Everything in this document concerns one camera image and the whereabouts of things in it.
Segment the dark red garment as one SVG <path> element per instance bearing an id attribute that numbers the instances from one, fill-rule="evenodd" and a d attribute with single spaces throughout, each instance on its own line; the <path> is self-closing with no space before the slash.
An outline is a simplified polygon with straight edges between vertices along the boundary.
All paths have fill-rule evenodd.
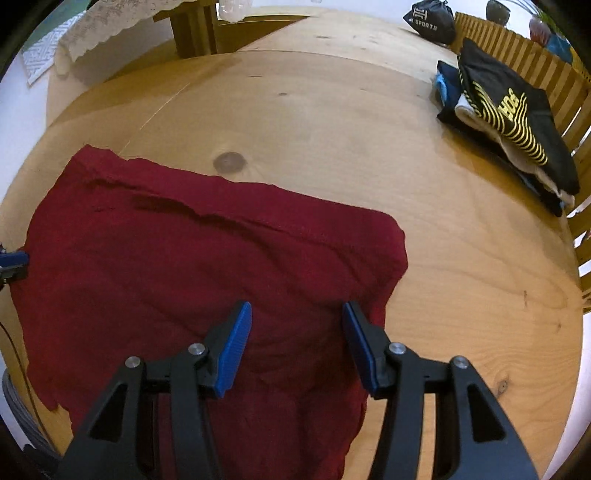
<path id="1" fill-rule="evenodd" d="M 245 354 L 211 406 L 225 477 L 342 477 L 367 402 L 342 305 L 384 324 L 408 267 L 391 216 L 86 146 L 23 248 L 10 292 L 45 407 L 79 427 L 125 358 L 177 354 L 245 300 Z"/>

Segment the white lace tablecloth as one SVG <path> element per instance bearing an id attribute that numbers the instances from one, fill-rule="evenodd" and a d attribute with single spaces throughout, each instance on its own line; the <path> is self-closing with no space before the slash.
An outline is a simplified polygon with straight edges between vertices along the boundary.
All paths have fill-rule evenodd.
<path id="1" fill-rule="evenodd" d="M 175 12 L 184 4 L 189 8 L 213 6 L 214 18 L 230 23 L 244 19 L 252 8 L 252 1 L 97 1 L 58 41 L 54 56 L 57 75 L 66 76 L 78 58 L 111 37 L 160 13 Z"/>

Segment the black yellow folded shirt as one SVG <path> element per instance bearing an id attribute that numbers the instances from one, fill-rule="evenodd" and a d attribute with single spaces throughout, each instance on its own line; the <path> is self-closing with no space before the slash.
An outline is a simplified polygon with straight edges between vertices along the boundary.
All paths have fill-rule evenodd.
<path id="1" fill-rule="evenodd" d="M 468 103 L 509 145 L 569 195 L 580 192 L 574 160 L 559 133 L 546 93 L 466 38 L 458 55 Z"/>

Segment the white folded garment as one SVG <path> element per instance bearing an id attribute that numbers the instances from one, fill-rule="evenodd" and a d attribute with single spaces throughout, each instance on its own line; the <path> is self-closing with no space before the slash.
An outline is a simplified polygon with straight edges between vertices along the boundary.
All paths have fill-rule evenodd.
<path id="1" fill-rule="evenodd" d="M 495 144 L 498 144 L 510 163 L 519 171 L 533 174 L 544 187 L 555 194 L 567 206 L 573 207 L 575 197 L 557 187 L 556 183 L 543 169 L 531 160 L 522 150 L 512 142 L 505 139 L 500 133 L 477 115 L 475 108 L 468 102 L 465 94 L 462 94 L 454 108 L 455 114 L 465 125 L 484 133 Z"/>

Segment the blue folded garment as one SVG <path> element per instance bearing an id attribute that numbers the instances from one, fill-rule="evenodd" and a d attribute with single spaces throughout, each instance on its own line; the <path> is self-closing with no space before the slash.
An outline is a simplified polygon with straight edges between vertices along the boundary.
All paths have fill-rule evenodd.
<path id="1" fill-rule="evenodd" d="M 454 109 L 463 94 L 459 69 L 439 60 L 437 63 L 435 87 L 439 93 L 443 107 Z"/>

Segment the dark ceramic vase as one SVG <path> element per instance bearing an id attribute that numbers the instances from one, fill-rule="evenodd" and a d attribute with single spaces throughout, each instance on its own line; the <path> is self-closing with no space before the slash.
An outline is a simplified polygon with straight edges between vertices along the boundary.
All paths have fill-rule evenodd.
<path id="1" fill-rule="evenodd" d="M 488 0 L 486 4 L 486 19 L 505 27 L 509 22 L 511 10 L 499 0 Z"/>

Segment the black drawstring sports bag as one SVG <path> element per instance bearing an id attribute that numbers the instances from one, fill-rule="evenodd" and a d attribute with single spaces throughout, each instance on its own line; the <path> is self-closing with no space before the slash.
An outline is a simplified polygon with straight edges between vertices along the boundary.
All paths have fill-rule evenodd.
<path id="1" fill-rule="evenodd" d="M 422 38 L 430 42 L 451 45 L 456 38 L 455 16 L 446 1 L 417 2 L 403 19 Z"/>

